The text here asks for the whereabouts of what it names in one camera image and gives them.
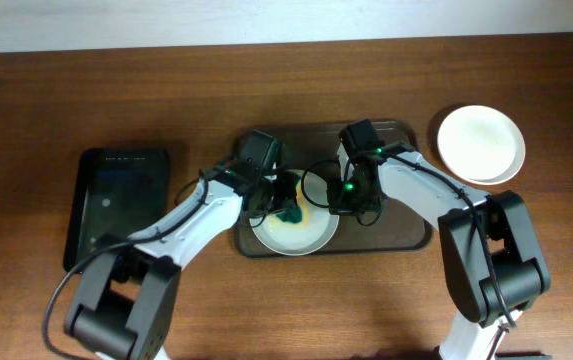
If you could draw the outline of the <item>green and yellow sponge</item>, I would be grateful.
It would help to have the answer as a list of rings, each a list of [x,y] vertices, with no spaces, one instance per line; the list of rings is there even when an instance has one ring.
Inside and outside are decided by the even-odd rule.
[[[304,211],[300,206],[290,207],[276,214],[276,218],[286,224],[300,224],[304,220]]]

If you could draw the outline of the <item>pale grey plate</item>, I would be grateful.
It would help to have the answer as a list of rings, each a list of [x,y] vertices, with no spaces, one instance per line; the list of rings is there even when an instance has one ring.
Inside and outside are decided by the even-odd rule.
[[[320,176],[308,172],[304,178],[306,196],[301,190],[303,170],[291,170],[299,176],[297,184],[297,206],[304,211],[300,224],[282,223],[276,214],[251,218],[251,230],[268,249],[286,256],[303,256],[325,246],[335,234],[339,216],[331,215],[328,209],[321,208],[327,201],[327,184]]]

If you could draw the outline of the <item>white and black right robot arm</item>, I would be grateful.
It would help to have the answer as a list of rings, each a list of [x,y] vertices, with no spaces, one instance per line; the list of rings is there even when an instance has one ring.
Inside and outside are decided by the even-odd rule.
[[[441,359],[494,359],[517,319],[550,289],[551,274],[523,199],[451,178],[412,147],[337,151],[332,211],[356,216],[399,201],[437,229],[456,313]]]

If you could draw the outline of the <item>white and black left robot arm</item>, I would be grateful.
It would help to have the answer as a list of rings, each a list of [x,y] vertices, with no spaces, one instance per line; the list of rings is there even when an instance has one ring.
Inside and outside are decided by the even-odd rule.
[[[80,283],[65,333],[102,359],[164,359],[183,270],[240,216],[263,218],[296,204],[285,170],[215,168],[163,218],[74,266]]]

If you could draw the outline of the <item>dark brown serving tray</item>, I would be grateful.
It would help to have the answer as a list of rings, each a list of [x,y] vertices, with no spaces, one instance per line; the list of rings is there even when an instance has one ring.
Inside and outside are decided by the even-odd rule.
[[[418,147],[412,127],[392,119],[371,120],[378,137],[386,144],[405,142]],[[264,125],[256,127],[283,143],[285,163],[290,169],[305,170],[318,160],[334,158],[340,145],[339,132],[348,123],[317,125]],[[339,175],[338,166],[324,164],[312,174],[324,180]],[[236,250],[250,259],[280,258],[267,248],[253,233],[248,220],[234,231]],[[372,226],[361,226],[354,217],[340,217],[335,234],[311,256],[347,255],[372,252],[402,252],[420,250],[431,241],[432,226],[408,206],[388,199],[381,217]]]

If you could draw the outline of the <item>black water tray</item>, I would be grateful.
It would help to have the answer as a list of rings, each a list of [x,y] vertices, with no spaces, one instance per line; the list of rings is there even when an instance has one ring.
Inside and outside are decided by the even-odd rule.
[[[63,256],[72,269],[166,213],[170,163],[163,148],[91,148],[79,160]]]

